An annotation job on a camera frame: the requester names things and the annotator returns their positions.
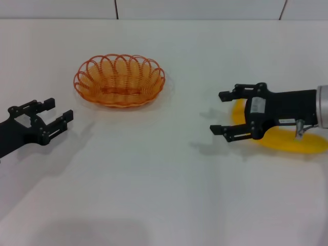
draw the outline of woven plastic basket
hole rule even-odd
[[[114,108],[141,106],[163,89],[159,64],[140,55],[98,55],[83,63],[74,88],[85,100]]]

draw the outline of white tabletop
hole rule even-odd
[[[0,165],[1,246],[326,246],[327,155],[214,137],[236,83],[328,83],[327,22],[0,20],[0,122],[56,99],[69,130]],[[147,107],[112,110],[73,90],[99,54],[156,60],[168,81]]]

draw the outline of yellow plate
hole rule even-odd
[[[237,100],[232,110],[232,121],[235,125],[245,124],[244,99]],[[254,141],[275,150],[303,154],[317,154],[328,149],[328,141],[323,137],[306,133],[302,140],[295,140],[294,131],[280,129],[279,127],[268,129],[262,139]]]

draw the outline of metal cylinder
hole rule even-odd
[[[316,112],[319,127],[328,128],[328,86],[318,86]]]

